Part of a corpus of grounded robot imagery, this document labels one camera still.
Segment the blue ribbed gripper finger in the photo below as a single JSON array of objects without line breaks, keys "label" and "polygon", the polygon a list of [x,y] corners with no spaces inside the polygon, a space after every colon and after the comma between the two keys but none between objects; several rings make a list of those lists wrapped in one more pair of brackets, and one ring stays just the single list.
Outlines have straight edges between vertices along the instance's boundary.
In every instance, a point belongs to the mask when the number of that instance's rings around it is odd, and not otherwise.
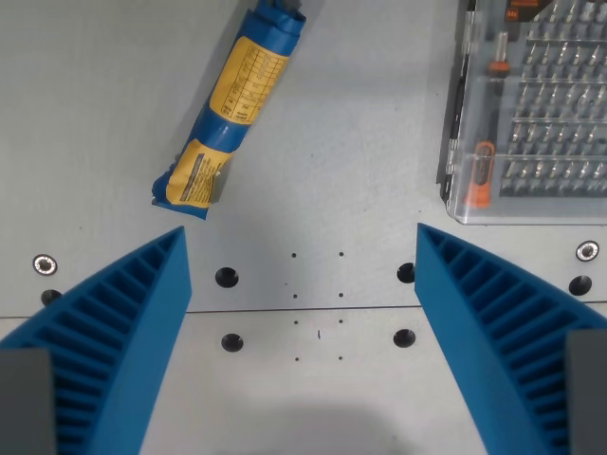
[{"label": "blue ribbed gripper finger", "polygon": [[192,296],[177,227],[116,260],[1,341],[50,355],[60,454],[137,454]]},{"label": "blue ribbed gripper finger", "polygon": [[568,454],[565,340],[606,319],[478,246],[417,226],[416,293],[489,454]]}]

